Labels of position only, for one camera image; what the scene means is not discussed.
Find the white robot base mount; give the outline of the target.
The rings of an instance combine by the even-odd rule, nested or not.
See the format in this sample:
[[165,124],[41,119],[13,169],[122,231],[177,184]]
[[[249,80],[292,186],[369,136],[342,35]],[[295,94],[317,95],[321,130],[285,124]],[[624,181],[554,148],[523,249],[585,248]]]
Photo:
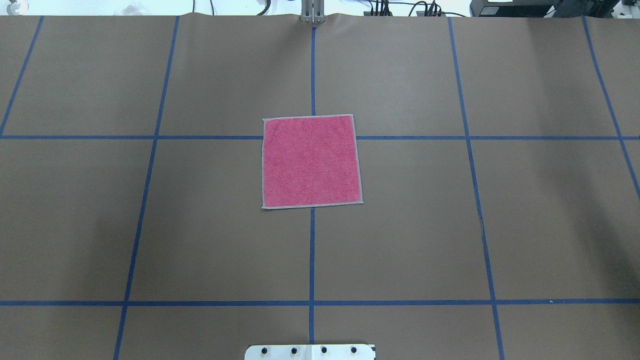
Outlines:
[[245,360],[375,360],[370,344],[272,344],[252,345]]

